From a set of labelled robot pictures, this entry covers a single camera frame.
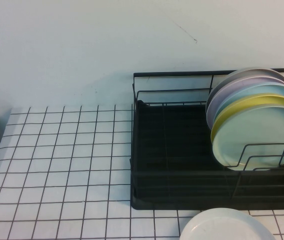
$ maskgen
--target white plate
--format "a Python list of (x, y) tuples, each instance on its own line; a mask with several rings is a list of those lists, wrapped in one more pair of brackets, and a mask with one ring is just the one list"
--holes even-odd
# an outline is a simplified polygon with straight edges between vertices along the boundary
[(193, 217), (180, 240), (275, 240), (258, 220), (230, 208), (214, 208)]

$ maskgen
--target wire rack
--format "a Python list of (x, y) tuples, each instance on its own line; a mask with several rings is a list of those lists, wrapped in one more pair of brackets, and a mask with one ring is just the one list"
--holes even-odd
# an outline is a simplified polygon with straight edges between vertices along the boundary
[[(274, 69), (284, 73), (284, 68)], [(206, 93), (214, 76), (230, 71), (146, 72), (133, 75), (134, 122), (131, 144), (131, 205), (135, 209), (284, 209), (284, 142), (247, 144), (235, 166), (222, 166), (212, 153), (206, 100), (147, 101), (141, 94)], [(209, 87), (136, 91), (138, 78), (210, 76)], [(282, 145), (281, 154), (251, 155), (252, 146)], [(254, 158), (276, 158), (278, 167), (246, 170)]]

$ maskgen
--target grid tile countertop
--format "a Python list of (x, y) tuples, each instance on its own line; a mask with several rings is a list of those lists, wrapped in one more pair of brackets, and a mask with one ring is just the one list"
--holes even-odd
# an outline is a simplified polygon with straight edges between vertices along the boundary
[[(14, 108), (0, 144), (0, 240), (177, 240), (196, 210), (130, 207), (133, 106)], [(284, 210), (244, 211), (284, 240)]]

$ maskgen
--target plate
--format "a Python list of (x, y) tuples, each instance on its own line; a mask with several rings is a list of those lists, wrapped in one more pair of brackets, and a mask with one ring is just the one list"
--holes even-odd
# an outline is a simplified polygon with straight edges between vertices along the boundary
[(218, 111), (220, 104), (232, 93), (250, 87), (252, 85), (260, 83), (280, 83), (284, 84), (283, 81), (271, 77), (271, 76), (261, 76), (261, 75), (252, 75), (250, 77), (242, 77), (237, 80), (234, 80), (224, 87), (222, 87), (212, 98), (211, 103), (209, 104), (206, 111), (206, 122), (210, 129), (212, 129), (214, 123), (214, 117)]
[(263, 104), (277, 104), (284, 106), (284, 96), (272, 93), (260, 93), (240, 98), (239, 100), (231, 103), (216, 117), (211, 131), (211, 141), (213, 142), (220, 126), (229, 117), (247, 108)]
[(279, 72), (274, 71), (272, 69), (266, 69), (266, 68), (244, 68), (244, 69), (240, 69), (234, 72), (231, 72), (230, 74), (228, 74), (226, 76), (226, 79), (224, 79), (223, 81), (221, 81), (215, 88), (212, 89), (212, 91), (210, 92), (210, 94), (208, 95), (208, 99), (206, 101), (206, 106), (205, 106), (205, 110), (208, 109), (212, 98), (214, 97), (214, 95), (221, 89), (223, 88), (225, 85), (229, 84), (230, 82), (236, 80), (236, 79), (240, 79), (240, 78), (245, 78), (245, 77), (249, 77), (252, 75), (263, 75), (263, 76), (269, 76), (269, 77), (274, 77), (277, 78), (279, 80), (282, 80), (284, 82), (284, 76), (281, 75)]
[(193, 217), (180, 240), (275, 240), (252, 216), (230, 208), (213, 208)]
[(234, 92), (220, 104), (214, 116), (214, 121), (216, 120), (220, 112), (222, 112), (222, 110), (229, 106), (231, 103), (250, 95), (262, 93), (280, 94), (284, 96), (284, 85), (276, 82), (263, 82)]
[[(218, 129), (212, 145), (213, 154), (222, 165), (241, 171), (279, 166), (281, 157), (266, 156), (282, 155), (282, 143), (284, 106), (264, 104), (247, 108), (229, 117)], [(251, 158), (245, 168), (250, 156), (260, 157)]]

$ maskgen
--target white wall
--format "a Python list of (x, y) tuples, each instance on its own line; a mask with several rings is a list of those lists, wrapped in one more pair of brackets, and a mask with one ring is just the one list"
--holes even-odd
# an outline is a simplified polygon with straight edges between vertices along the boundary
[(127, 103), (134, 72), (250, 66), (284, 67), (284, 0), (0, 1), (0, 107)]

